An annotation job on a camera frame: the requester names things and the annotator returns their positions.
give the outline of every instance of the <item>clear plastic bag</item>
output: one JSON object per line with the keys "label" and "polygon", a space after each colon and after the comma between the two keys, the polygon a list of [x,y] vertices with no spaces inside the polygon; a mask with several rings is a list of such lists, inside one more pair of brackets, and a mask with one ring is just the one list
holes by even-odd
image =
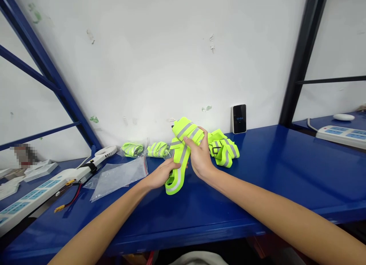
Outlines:
{"label": "clear plastic bag", "polygon": [[[134,149],[132,155],[131,155],[131,149],[125,148],[126,145],[131,146],[131,148]],[[133,158],[141,157],[144,155],[148,145],[149,145],[149,138],[146,138],[146,140],[143,141],[128,141],[122,145],[117,154],[122,157],[133,157]]]}
{"label": "clear plastic bag", "polygon": [[[155,146],[154,144],[159,144],[159,143],[166,144],[166,148],[165,149],[160,149],[160,148],[159,149],[156,149],[156,148],[153,148],[153,146]],[[162,142],[162,141],[160,141],[160,142],[152,142],[152,143],[150,143],[146,147],[146,149],[144,150],[143,155],[144,156],[149,156],[149,157],[155,157],[155,158],[164,158],[164,160],[169,159],[171,157],[170,154],[169,154],[170,145],[171,145],[170,143],[165,143],[165,142]],[[158,155],[155,156],[152,153],[152,150],[155,150]]]}
{"label": "clear plastic bag", "polygon": [[168,154],[164,157],[164,160],[167,160],[169,158],[173,158],[174,157],[174,149],[170,149]]}
{"label": "clear plastic bag", "polygon": [[105,171],[100,175],[98,184],[90,198],[94,202],[119,188],[140,180],[148,175],[146,157],[142,156],[131,162],[122,164],[116,168]]}
{"label": "clear plastic bag", "polygon": [[103,173],[103,172],[106,172],[106,171],[109,171],[109,170],[112,170],[114,168],[117,168],[119,166],[121,166],[123,164],[106,164],[103,169],[101,169],[100,172],[98,172],[96,175],[94,175],[92,178],[90,178],[84,185],[84,188],[85,189],[90,189],[90,190],[94,190],[96,188],[96,185],[98,184],[98,180],[99,180],[99,177],[100,175]]}

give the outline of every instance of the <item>hand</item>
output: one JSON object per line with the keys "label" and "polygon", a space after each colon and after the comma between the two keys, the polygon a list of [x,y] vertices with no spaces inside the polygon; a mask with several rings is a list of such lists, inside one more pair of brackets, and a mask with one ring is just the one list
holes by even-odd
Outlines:
{"label": "hand", "polygon": [[150,189],[159,188],[168,180],[170,171],[180,167],[181,164],[174,163],[173,158],[167,159],[155,171],[145,177],[142,182]]}
{"label": "hand", "polygon": [[207,140],[207,131],[202,127],[199,128],[203,130],[205,134],[199,146],[197,146],[195,142],[188,137],[184,137],[184,142],[191,148],[192,168],[196,173],[196,175],[202,179],[210,175],[212,172],[214,172],[216,168],[212,164],[210,157],[209,143]]}

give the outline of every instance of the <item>black strap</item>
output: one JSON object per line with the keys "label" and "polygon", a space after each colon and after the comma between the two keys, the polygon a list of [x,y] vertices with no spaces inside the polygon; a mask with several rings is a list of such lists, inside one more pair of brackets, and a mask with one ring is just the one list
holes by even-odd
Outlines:
{"label": "black strap", "polygon": [[97,171],[97,168],[93,163],[86,163],[83,166],[81,166],[80,168],[82,168],[82,167],[89,167],[92,174],[95,174]]}

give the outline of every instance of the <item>neon yellow strap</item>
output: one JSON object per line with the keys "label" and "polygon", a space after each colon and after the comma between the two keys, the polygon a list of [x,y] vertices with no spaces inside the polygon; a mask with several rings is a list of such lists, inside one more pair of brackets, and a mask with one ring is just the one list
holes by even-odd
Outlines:
{"label": "neon yellow strap", "polygon": [[[176,137],[172,139],[170,149],[174,150],[174,162],[180,163],[181,167],[173,170],[165,183],[165,190],[168,195],[177,193],[183,186],[186,166],[191,153],[191,149],[185,145],[184,137],[187,136],[192,139],[197,146],[200,145],[204,137],[203,131],[185,117],[175,121],[172,130]],[[228,139],[220,129],[208,133],[207,140],[210,154],[215,158],[216,163],[230,168],[233,158],[239,157],[239,150],[235,143]]]}
{"label": "neon yellow strap", "polygon": [[216,155],[215,153],[213,155],[215,157],[216,164],[230,168],[233,164],[233,159],[240,156],[238,146],[236,146],[234,142],[227,138],[220,141],[213,141],[212,145],[216,146],[218,143],[220,143],[222,147]]}
{"label": "neon yellow strap", "polygon": [[144,150],[144,146],[136,142],[127,142],[123,144],[121,150],[123,150],[126,157],[136,157]]}
{"label": "neon yellow strap", "polygon": [[165,142],[155,142],[148,146],[148,156],[164,158],[168,154],[168,144]]}
{"label": "neon yellow strap", "polygon": [[204,137],[203,131],[185,117],[176,121],[172,130],[176,137],[173,138],[170,148],[174,149],[174,162],[180,163],[181,167],[174,169],[165,183],[165,190],[168,195],[177,193],[183,186],[186,166],[191,154],[191,149],[185,145],[183,138],[187,136],[199,146]]}

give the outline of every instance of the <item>white wall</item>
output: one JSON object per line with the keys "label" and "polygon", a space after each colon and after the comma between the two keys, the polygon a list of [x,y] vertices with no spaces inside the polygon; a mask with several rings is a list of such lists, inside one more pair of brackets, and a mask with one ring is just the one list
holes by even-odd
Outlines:
{"label": "white wall", "polygon": [[[366,75],[366,0],[327,0],[307,80]],[[294,121],[357,109],[366,82],[304,85]]]}
{"label": "white wall", "polygon": [[[103,145],[278,123],[305,0],[17,0]],[[94,44],[87,35],[93,34]],[[210,37],[214,35],[214,53]],[[212,109],[202,112],[208,105]]]}
{"label": "white wall", "polygon": [[[0,14],[0,44],[39,71]],[[72,123],[48,88],[0,57],[0,145]],[[30,142],[41,159],[64,161],[86,157],[90,149],[73,127]],[[14,151],[0,152],[0,169],[18,167]]]}

